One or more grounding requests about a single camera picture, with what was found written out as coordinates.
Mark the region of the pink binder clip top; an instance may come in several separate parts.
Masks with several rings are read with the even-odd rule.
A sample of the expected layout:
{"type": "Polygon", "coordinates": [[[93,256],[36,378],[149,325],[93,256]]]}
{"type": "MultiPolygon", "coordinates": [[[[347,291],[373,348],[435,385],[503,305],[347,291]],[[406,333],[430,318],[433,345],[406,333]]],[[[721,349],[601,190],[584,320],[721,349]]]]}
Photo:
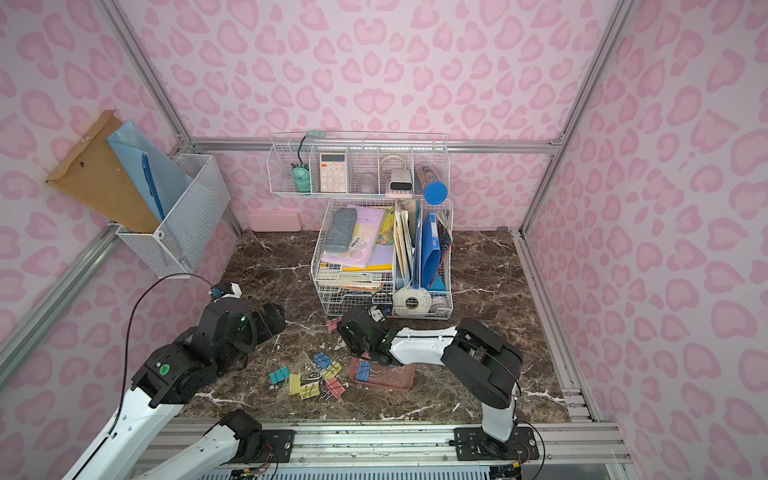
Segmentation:
{"type": "Polygon", "coordinates": [[[329,321],[326,323],[326,327],[327,327],[327,330],[328,330],[329,332],[332,332],[332,331],[336,330],[336,329],[337,329],[337,327],[338,327],[338,324],[340,323],[340,321],[341,321],[341,318],[340,318],[340,317],[337,317],[337,318],[334,318],[334,319],[332,319],[332,320],[329,320],[329,321]]]}

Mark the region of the pink binder clip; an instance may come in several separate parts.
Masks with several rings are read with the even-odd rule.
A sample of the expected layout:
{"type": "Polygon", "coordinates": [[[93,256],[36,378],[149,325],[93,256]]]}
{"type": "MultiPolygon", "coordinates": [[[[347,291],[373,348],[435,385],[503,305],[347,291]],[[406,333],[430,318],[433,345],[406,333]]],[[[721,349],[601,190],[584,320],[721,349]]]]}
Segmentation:
{"type": "Polygon", "coordinates": [[[334,318],[334,319],[332,319],[332,320],[329,320],[329,321],[326,323],[326,327],[327,327],[327,330],[328,330],[329,332],[332,332],[332,331],[336,330],[336,329],[337,329],[337,327],[338,327],[338,324],[340,323],[340,321],[341,321],[341,318],[340,318],[340,317],[337,317],[337,318],[334,318]]]}
{"type": "Polygon", "coordinates": [[[329,393],[336,399],[339,399],[346,391],[344,385],[335,377],[327,378],[325,384],[329,393]]]}

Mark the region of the blue binder clip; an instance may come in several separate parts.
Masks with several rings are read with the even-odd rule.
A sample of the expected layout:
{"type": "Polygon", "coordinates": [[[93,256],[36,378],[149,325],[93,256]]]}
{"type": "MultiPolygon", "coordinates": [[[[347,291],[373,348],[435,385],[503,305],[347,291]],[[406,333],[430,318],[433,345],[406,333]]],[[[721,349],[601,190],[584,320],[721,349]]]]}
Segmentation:
{"type": "Polygon", "coordinates": [[[368,382],[370,379],[372,364],[366,360],[360,360],[355,373],[355,380],[358,382],[368,382]]]}
{"type": "Polygon", "coordinates": [[[328,370],[333,365],[333,360],[322,352],[315,354],[313,361],[322,370],[328,370]]]}

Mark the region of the yellow green binder clip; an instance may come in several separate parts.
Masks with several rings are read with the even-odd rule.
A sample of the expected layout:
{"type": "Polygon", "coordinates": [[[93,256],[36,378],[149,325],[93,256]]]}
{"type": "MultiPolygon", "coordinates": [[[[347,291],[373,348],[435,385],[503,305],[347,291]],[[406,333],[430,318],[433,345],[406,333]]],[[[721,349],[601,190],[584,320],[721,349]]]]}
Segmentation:
{"type": "Polygon", "coordinates": [[[336,378],[341,371],[342,365],[337,361],[333,361],[322,372],[322,375],[326,380],[331,380],[336,378]]]}

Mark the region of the pink storage box tray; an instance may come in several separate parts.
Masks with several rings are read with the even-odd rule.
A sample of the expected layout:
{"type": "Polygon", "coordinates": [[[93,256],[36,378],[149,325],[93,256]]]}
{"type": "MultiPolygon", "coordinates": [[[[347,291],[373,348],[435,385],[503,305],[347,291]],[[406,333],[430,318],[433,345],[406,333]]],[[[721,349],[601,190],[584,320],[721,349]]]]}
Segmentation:
{"type": "Polygon", "coordinates": [[[397,391],[408,391],[412,388],[415,378],[415,366],[383,366],[368,358],[352,358],[347,369],[349,378],[363,386],[372,386],[397,391]],[[358,382],[355,380],[355,373],[360,360],[369,361],[372,364],[370,379],[368,382],[358,382]]]}

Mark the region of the pink binder clip bottom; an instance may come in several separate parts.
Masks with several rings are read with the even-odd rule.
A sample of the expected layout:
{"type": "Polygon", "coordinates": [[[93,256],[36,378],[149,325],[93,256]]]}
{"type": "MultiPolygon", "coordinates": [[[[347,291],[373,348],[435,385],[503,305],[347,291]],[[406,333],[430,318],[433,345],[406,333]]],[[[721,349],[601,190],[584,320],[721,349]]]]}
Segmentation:
{"type": "Polygon", "coordinates": [[[327,378],[325,384],[329,393],[336,399],[339,399],[346,391],[344,385],[335,377],[327,378]]]}

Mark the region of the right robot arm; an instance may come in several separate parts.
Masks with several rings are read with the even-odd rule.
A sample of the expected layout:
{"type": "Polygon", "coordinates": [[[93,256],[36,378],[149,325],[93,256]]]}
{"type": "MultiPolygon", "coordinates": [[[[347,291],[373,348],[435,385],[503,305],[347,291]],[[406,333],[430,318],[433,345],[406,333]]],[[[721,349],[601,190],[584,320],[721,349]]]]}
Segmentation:
{"type": "Polygon", "coordinates": [[[347,311],[336,330],[357,358],[387,367],[413,364],[445,367],[482,405],[481,428],[501,445],[512,439],[518,420],[523,353],[481,322],[465,318],[440,330],[382,326],[376,307],[347,311]]]}

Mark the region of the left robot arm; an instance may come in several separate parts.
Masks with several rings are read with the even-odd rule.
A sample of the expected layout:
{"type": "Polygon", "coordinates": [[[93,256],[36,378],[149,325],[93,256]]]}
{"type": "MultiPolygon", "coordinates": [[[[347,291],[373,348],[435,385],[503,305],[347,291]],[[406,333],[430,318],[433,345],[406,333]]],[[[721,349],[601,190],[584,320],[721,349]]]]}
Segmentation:
{"type": "MultiPolygon", "coordinates": [[[[111,419],[66,478],[126,478],[154,438],[200,390],[245,367],[257,346],[286,327],[282,306],[266,303],[254,309],[236,284],[216,284],[210,295],[197,325],[147,357],[111,419]]],[[[260,422],[238,409],[142,476],[197,479],[227,463],[270,468],[289,459],[289,450],[288,439],[270,439],[260,422]]]]}

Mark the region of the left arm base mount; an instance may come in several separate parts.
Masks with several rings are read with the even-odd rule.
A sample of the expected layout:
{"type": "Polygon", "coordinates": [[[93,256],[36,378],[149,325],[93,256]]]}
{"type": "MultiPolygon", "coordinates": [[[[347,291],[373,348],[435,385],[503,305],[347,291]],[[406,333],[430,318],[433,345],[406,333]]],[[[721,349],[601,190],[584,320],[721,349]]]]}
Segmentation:
{"type": "Polygon", "coordinates": [[[265,429],[263,425],[242,409],[223,416],[212,430],[221,427],[221,436],[233,444],[233,453],[224,463],[274,464],[290,461],[296,431],[293,429],[265,429]]]}

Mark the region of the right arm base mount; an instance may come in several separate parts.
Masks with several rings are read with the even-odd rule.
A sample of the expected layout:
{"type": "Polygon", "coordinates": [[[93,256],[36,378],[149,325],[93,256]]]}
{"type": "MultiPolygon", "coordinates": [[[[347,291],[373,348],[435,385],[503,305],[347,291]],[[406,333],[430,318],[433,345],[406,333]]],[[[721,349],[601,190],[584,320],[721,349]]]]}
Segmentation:
{"type": "Polygon", "coordinates": [[[480,427],[455,428],[449,444],[455,447],[459,461],[509,460],[524,463],[540,458],[531,427],[515,428],[505,442],[490,437],[480,427]]]}

